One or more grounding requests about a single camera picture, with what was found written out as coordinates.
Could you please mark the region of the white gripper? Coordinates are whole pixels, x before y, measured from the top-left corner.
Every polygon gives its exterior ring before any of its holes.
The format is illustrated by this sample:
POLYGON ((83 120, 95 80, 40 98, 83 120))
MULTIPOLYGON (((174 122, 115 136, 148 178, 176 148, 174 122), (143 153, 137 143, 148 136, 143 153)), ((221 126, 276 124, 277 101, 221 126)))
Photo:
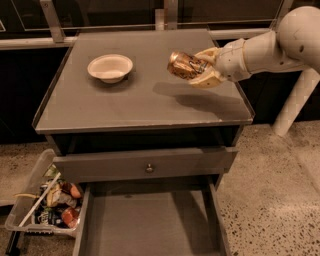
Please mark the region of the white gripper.
POLYGON ((227 79, 238 82, 251 77, 244 58, 244 39, 227 43, 224 47, 212 47, 195 54, 198 59, 215 64, 215 69, 207 69, 201 74, 188 76, 188 83, 195 88, 212 88, 227 79))

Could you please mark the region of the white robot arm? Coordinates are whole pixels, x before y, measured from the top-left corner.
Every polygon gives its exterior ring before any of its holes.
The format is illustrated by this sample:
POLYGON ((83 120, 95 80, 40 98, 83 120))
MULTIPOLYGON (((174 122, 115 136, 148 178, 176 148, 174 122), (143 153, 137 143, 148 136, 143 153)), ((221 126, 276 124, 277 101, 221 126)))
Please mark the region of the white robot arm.
POLYGON ((262 72, 298 71, 300 76, 273 124, 285 135, 320 81, 320 9, 302 6, 287 13, 276 29, 238 39, 222 48, 196 54, 212 67, 192 79, 198 88, 214 87, 229 80, 238 82, 262 72))

